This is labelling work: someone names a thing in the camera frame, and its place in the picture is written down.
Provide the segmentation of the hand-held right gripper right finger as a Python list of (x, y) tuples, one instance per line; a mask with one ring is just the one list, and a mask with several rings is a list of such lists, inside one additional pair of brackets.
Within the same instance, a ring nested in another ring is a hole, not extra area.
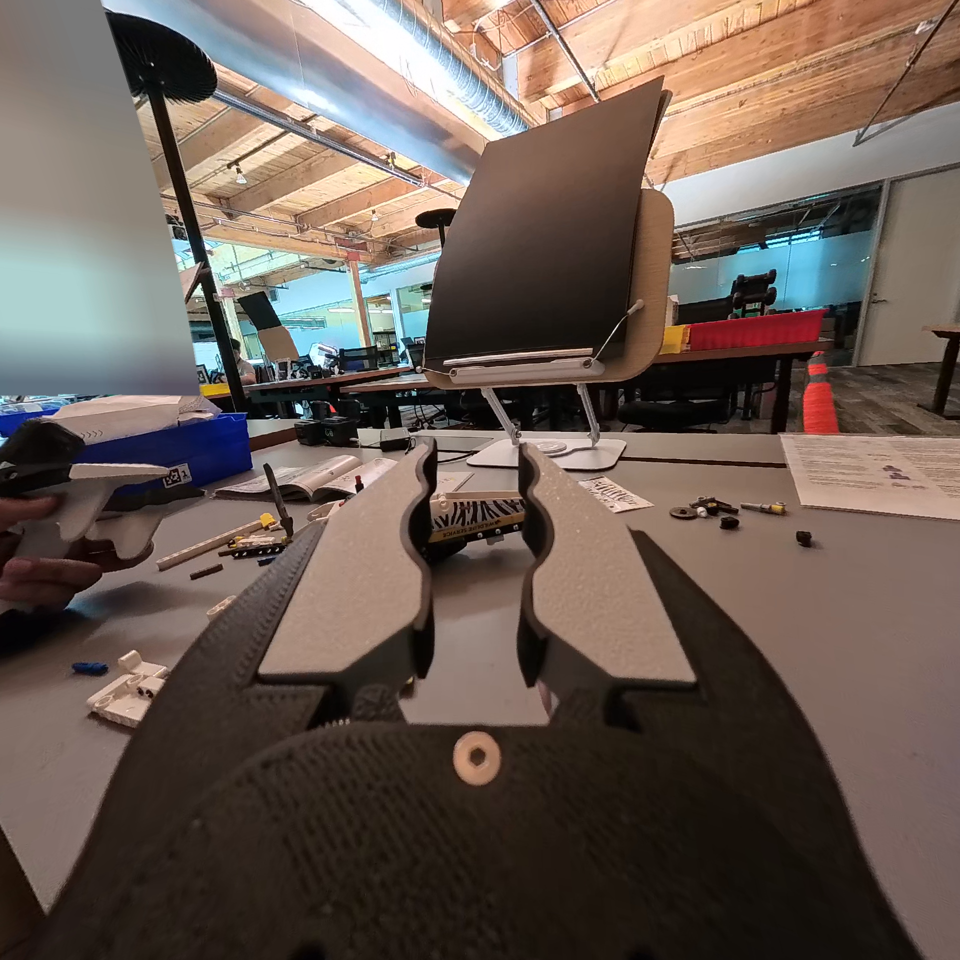
[(632, 531), (532, 443), (518, 449), (525, 504), (516, 653), (528, 688), (692, 690), (694, 670)]

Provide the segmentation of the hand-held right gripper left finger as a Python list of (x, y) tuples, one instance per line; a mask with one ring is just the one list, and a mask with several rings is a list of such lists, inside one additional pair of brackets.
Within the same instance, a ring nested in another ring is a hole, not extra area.
[(402, 689), (434, 657), (431, 531), (437, 447), (419, 441), (330, 515), (258, 668), (264, 683)]

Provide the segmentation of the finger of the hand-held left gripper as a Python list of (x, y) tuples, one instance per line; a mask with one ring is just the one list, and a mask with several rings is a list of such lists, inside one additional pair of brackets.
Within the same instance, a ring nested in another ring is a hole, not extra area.
[(108, 542), (120, 560), (143, 554), (162, 523), (162, 509), (106, 511), (89, 529), (91, 542)]
[(144, 463), (74, 463), (65, 482), (53, 486), (58, 507), (53, 520), (64, 543), (87, 534), (114, 492), (124, 486), (162, 479), (168, 467)]

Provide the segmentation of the lego airplane model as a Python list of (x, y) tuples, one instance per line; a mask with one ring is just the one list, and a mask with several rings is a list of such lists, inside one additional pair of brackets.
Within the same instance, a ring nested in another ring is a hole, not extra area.
[[(275, 479), (270, 463), (266, 463), (270, 485)], [(390, 470), (379, 479), (390, 473)], [(367, 505), (369, 532), (398, 537), (397, 545), (419, 555), (428, 564), (437, 564), (463, 550), (473, 542), (500, 541), (522, 530), (526, 520), (526, 504), (516, 491), (462, 492), (461, 474), (437, 472), (432, 457), (415, 460), (402, 470), (387, 489), (376, 489)], [(345, 513), (363, 493), (371, 493), (374, 483), (352, 498), (313, 504), (300, 530), (289, 533), (288, 539), (305, 534), (309, 525), (333, 527), (337, 513)], [(277, 518), (287, 523), (286, 503), (274, 496)]]

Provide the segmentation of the white long holed lego beam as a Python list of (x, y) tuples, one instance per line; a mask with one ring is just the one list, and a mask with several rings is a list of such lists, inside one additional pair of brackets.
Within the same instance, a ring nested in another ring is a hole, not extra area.
[(171, 570), (184, 563), (192, 561), (211, 551), (226, 546), (238, 538), (261, 531), (263, 529), (262, 521), (258, 518), (252, 522), (247, 522), (239, 527), (228, 530), (221, 534), (216, 534), (206, 540), (193, 544), (189, 547), (180, 549), (173, 554), (160, 558), (156, 561), (158, 571)]

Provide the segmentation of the lego instruction booklet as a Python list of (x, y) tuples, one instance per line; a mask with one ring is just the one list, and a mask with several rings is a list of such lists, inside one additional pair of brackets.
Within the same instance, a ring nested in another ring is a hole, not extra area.
[(274, 484), (263, 472), (245, 482), (222, 486), (212, 497), (244, 501), (309, 502), (316, 505), (353, 498), (366, 490), (397, 465), (391, 459), (375, 458), (361, 462), (353, 455), (341, 455), (306, 467), (272, 468)]

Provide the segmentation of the white lego sub-assembly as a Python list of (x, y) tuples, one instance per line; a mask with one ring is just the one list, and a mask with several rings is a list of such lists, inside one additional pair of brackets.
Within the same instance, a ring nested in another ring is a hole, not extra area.
[(117, 666), (118, 678), (86, 700), (87, 711), (105, 721), (135, 729), (162, 690), (171, 669), (143, 659), (137, 650), (120, 656)]

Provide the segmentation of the person's left hand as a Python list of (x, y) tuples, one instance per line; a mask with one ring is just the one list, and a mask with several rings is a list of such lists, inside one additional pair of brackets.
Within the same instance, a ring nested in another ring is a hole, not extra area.
[(105, 570), (84, 558), (17, 557), (19, 535), (25, 522), (43, 520), (57, 509), (51, 496), (1, 499), (1, 599), (29, 608), (63, 609), (74, 596), (94, 586)]

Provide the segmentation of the white crumpled paper bag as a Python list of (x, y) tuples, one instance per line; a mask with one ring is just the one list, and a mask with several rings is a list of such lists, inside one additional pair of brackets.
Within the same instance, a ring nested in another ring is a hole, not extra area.
[(113, 395), (62, 406), (47, 420), (59, 422), (96, 445), (206, 421), (222, 411), (202, 395)]

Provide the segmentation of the striped sticker sheet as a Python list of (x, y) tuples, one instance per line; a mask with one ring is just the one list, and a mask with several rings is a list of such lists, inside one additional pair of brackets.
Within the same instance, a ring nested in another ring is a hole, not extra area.
[(578, 485), (615, 514), (635, 512), (654, 506), (649, 500), (620, 486), (606, 475), (582, 479)]

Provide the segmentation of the blue plastic bin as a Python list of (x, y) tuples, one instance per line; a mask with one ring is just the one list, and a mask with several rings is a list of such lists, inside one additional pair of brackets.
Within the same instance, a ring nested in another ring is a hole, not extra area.
[[(52, 421), (45, 411), (35, 414), (2, 414), (2, 445), (25, 421)], [(110, 497), (121, 502), (118, 511), (138, 509), (143, 503), (198, 496), (210, 483), (240, 474), (252, 465), (245, 414), (224, 414), (135, 437), (86, 444), (73, 463), (144, 464), (169, 470), (162, 479), (121, 486)], [(23, 497), (53, 497), (53, 487)]]

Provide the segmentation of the black office chair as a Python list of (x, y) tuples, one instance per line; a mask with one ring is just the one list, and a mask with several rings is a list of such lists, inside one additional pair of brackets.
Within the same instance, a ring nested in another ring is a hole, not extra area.
[(697, 401), (654, 402), (635, 400), (621, 404), (618, 421), (649, 433), (714, 433), (726, 425), (735, 407), (726, 398)]

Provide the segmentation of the background wooden desk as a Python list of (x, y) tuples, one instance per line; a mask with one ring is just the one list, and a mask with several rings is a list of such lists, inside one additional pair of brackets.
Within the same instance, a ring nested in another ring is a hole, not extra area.
[(383, 369), (337, 374), (312, 379), (288, 379), (244, 387), (246, 402), (256, 406), (275, 406), (282, 419), (294, 419), (298, 404), (310, 402), (334, 402), (347, 389), (415, 373), (413, 366), (391, 366)]

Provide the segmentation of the long wooden table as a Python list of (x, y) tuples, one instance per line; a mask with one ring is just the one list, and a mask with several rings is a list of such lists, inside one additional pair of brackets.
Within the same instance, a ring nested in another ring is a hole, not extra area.
[(832, 341), (818, 340), (659, 354), (632, 385), (643, 391), (770, 382), (774, 384), (770, 433), (782, 434), (788, 423), (794, 367), (833, 347)]

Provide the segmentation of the orange traffic cone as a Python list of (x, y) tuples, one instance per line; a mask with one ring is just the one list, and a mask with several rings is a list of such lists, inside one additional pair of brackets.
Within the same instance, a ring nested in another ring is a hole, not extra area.
[(801, 398), (801, 422), (805, 434), (836, 436), (840, 433), (829, 381), (827, 354), (814, 352), (806, 362), (806, 381)]

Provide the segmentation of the wooden metal tablet stand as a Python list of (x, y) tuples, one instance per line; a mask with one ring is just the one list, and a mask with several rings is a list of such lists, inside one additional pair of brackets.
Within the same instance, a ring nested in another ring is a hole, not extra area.
[[(602, 474), (624, 455), (626, 442), (602, 438), (591, 390), (629, 381), (661, 353), (666, 331), (667, 286), (674, 231), (669, 198), (653, 189), (640, 192), (629, 286), (615, 294), (613, 318), (594, 325), (572, 303), (534, 329), (533, 308), (512, 312), (481, 306), (469, 283), (435, 280), (428, 320), (424, 374), (444, 390), (477, 390), (496, 415), (506, 438), (491, 441), (466, 459), (468, 466), (514, 469), (519, 447), (538, 448), (567, 472)], [(560, 439), (515, 424), (497, 390), (573, 386), (582, 404), (587, 432)]]

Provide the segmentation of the printed paper sheet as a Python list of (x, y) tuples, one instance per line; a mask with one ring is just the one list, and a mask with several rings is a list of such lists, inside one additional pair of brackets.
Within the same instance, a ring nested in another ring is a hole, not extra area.
[(806, 508), (959, 521), (959, 438), (782, 434)]

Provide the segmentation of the red plastic bin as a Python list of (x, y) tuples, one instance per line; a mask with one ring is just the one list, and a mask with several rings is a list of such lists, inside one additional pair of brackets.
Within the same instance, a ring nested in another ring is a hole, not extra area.
[(690, 352), (710, 352), (815, 342), (827, 313), (821, 308), (698, 322), (687, 327), (686, 346)]

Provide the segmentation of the black floor lamp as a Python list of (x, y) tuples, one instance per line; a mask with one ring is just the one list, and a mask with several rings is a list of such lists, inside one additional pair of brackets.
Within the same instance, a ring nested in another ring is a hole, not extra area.
[(167, 109), (167, 101), (198, 103), (212, 97), (218, 85), (213, 62), (192, 40), (159, 23), (111, 10), (105, 12), (105, 17), (131, 95), (145, 95), (150, 102), (180, 217), (199, 269), (199, 284), (220, 351), (233, 409), (236, 413), (245, 413), (246, 396), (232, 339)]
[(418, 261), (426, 262), (428, 258), (436, 259), (442, 254), (456, 212), (456, 207), (434, 208), (414, 217), (416, 237), (419, 238), (414, 244)]

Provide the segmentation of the black stacked equipment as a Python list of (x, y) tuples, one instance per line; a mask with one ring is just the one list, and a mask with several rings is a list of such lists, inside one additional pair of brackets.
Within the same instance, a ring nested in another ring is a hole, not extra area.
[(762, 316), (774, 305), (778, 297), (776, 269), (747, 275), (739, 274), (731, 283), (729, 294), (729, 318)]

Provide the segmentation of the black tablet screen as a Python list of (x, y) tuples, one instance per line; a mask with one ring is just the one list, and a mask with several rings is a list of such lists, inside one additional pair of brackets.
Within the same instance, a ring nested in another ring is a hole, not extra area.
[(656, 77), (489, 143), (438, 258), (426, 370), (479, 357), (616, 355), (643, 175), (671, 92)]

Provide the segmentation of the small wooden table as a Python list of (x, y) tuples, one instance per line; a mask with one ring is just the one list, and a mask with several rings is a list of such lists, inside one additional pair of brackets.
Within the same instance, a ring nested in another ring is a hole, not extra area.
[(921, 329), (942, 340), (944, 348), (932, 399), (928, 403), (919, 403), (918, 407), (948, 422), (958, 422), (958, 411), (950, 412), (947, 407), (959, 357), (959, 325), (958, 323), (937, 323), (925, 325)]

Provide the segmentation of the white door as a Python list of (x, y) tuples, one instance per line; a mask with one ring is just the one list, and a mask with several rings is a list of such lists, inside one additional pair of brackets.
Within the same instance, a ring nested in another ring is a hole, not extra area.
[(871, 262), (854, 364), (940, 362), (945, 343), (929, 327), (958, 312), (958, 167), (891, 182)]

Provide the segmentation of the smooth silver ventilation duct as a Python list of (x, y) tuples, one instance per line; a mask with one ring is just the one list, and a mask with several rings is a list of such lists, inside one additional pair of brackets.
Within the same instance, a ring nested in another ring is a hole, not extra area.
[(287, 1), (102, 1), (165, 25), (211, 60), (467, 185), (486, 139), (316, 11)]

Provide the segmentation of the ribbed silver ventilation duct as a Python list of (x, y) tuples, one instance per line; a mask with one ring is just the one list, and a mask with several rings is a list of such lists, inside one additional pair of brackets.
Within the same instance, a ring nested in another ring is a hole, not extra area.
[(538, 120), (420, 3), (374, 1), (374, 9), (426, 61), (443, 90), (502, 137), (520, 134)]

